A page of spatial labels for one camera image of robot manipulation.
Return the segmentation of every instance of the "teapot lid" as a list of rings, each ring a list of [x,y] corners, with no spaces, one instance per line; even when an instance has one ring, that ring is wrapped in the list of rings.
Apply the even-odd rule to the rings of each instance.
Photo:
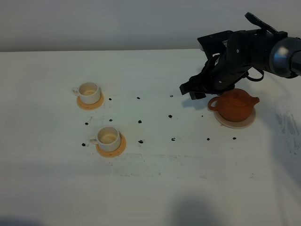
[[[237,107],[250,105],[252,97],[242,89],[233,89],[225,92],[222,97],[225,97],[229,102]]]

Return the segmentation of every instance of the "clay teapot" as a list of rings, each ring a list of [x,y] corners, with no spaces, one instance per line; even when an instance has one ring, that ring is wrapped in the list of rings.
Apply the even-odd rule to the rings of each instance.
[[[215,107],[211,106],[214,101],[217,101]],[[218,111],[228,121],[239,122],[250,116],[258,102],[258,97],[252,97],[242,89],[233,89],[224,92],[220,97],[212,98],[208,102],[208,108]]]

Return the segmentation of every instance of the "table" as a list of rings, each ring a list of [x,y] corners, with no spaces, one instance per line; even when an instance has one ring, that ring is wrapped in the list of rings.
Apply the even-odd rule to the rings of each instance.
[[[229,129],[213,95],[180,93],[205,61],[198,49],[0,53],[0,225],[300,225],[301,79],[241,80],[257,119]],[[71,93],[87,81],[104,95],[92,111]],[[88,142],[104,125],[126,137],[119,157]]]

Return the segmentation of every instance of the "white teacup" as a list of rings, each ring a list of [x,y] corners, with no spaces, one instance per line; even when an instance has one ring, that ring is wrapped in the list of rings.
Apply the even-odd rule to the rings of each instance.
[[[72,88],[72,92],[87,105],[95,104],[101,96],[100,88],[93,82],[86,82],[78,88]]]
[[[99,145],[106,152],[115,151],[121,143],[119,131],[112,126],[103,127],[98,131],[97,136],[90,137],[89,141],[94,145]]]

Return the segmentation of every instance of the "teapot spout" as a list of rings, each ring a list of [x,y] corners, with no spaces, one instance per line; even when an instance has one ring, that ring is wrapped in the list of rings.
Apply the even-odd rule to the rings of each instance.
[[[253,104],[253,106],[255,105],[255,104],[257,104],[259,102],[259,98],[258,97],[253,97],[252,98],[252,104]]]

